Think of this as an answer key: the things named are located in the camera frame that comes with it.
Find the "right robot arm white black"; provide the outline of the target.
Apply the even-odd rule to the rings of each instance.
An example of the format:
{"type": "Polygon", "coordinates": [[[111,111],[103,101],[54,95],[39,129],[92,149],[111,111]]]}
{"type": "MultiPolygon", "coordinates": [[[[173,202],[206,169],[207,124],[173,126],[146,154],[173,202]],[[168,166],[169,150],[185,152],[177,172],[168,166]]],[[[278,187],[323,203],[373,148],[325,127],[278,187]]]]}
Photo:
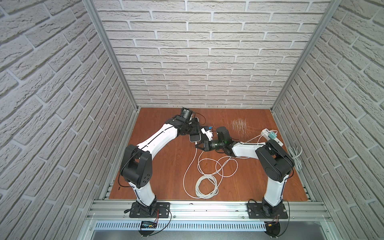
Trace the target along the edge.
{"type": "Polygon", "coordinates": [[[281,216],[284,211],[283,192],[287,179],[294,172],[294,160],[282,148],[284,145],[275,132],[264,129],[261,137],[263,143],[244,143],[234,141],[226,127],[216,130],[218,139],[204,137],[196,145],[197,149],[204,152],[222,150],[230,157],[245,157],[260,161],[268,176],[266,193],[262,199],[259,210],[266,218],[281,216]]]}

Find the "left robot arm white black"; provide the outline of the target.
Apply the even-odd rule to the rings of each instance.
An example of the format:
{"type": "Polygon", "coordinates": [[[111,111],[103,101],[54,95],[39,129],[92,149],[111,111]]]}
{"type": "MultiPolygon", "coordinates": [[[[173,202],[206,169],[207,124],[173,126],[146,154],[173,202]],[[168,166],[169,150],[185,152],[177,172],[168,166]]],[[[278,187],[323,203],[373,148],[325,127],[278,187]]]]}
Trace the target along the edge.
{"type": "Polygon", "coordinates": [[[178,136],[199,135],[199,123],[193,118],[195,112],[182,108],[181,113],[168,119],[163,126],[147,140],[138,145],[126,147],[119,176],[129,183],[137,197],[136,204],[145,211],[153,212],[157,198],[152,191],[150,179],[153,174],[153,160],[157,153],[178,136]]]}

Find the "phone with grey case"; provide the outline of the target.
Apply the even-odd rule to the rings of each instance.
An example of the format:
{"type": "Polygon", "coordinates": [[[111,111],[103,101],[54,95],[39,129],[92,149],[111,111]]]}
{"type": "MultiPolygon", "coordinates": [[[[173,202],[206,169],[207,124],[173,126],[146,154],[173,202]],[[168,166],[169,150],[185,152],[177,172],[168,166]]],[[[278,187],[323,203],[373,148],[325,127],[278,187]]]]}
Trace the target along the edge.
{"type": "Polygon", "coordinates": [[[193,135],[191,134],[191,135],[189,135],[189,138],[190,138],[191,143],[201,141],[201,135],[200,134],[193,134],[193,135]]]}

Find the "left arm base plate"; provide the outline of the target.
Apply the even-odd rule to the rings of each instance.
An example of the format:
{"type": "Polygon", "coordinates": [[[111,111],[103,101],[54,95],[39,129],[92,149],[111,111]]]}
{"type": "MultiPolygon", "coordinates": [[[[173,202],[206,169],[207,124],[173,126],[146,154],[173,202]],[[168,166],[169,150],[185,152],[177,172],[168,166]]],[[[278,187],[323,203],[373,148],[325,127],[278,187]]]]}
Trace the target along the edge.
{"type": "Polygon", "coordinates": [[[130,208],[129,217],[167,219],[170,215],[170,205],[170,202],[156,202],[147,207],[136,201],[130,208]]]}

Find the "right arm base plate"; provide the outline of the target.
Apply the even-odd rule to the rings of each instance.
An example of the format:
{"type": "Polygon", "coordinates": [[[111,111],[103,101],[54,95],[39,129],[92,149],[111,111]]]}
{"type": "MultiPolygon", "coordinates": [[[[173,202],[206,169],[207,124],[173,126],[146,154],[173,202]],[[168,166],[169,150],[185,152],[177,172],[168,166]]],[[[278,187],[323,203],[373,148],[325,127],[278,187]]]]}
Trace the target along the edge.
{"type": "Polygon", "coordinates": [[[247,203],[247,212],[250,219],[288,219],[288,212],[283,204],[280,202],[277,206],[272,207],[267,202],[249,202],[247,203]]]}

